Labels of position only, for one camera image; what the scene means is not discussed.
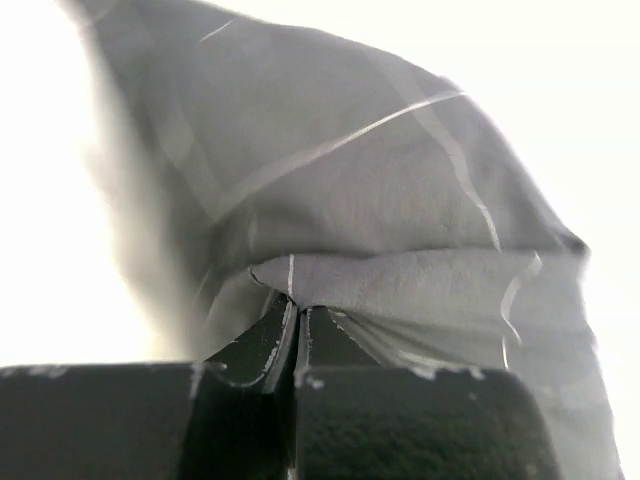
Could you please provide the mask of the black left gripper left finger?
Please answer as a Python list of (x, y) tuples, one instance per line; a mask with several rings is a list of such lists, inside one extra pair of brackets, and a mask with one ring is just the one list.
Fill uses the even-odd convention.
[(283, 479), (297, 310), (277, 297), (206, 361), (1, 371), (5, 479)]

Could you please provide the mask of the dark grey checked pillowcase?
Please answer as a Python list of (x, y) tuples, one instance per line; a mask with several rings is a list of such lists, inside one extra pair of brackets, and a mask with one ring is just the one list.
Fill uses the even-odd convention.
[(206, 358), (277, 294), (377, 357), (516, 374), (565, 479), (621, 475), (588, 250), (454, 83), (198, 1), (80, 1), (122, 109), (95, 177), (162, 349)]

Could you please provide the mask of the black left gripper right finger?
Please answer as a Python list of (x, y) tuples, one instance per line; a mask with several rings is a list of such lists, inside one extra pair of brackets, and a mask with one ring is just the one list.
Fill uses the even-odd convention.
[(390, 367), (324, 307), (299, 317), (301, 479), (552, 479), (540, 411), (513, 375)]

